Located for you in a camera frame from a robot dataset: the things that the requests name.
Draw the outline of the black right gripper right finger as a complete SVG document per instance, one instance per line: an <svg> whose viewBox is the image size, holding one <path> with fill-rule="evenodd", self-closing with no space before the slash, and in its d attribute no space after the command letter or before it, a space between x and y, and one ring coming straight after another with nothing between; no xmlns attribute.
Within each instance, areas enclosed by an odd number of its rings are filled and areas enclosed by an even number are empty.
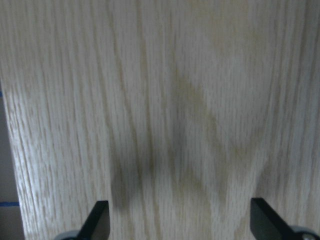
<svg viewBox="0 0 320 240"><path fill-rule="evenodd" d="M307 240L307 232L295 232L263 198L250 200L250 230L256 240Z"/></svg>

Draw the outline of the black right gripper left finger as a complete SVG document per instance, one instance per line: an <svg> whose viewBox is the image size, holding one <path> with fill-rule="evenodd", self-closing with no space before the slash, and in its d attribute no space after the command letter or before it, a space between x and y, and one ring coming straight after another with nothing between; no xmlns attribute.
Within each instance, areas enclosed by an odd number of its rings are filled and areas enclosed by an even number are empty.
<svg viewBox="0 0 320 240"><path fill-rule="evenodd" d="M111 233L110 209L107 200L95 203L76 240L108 240Z"/></svg>

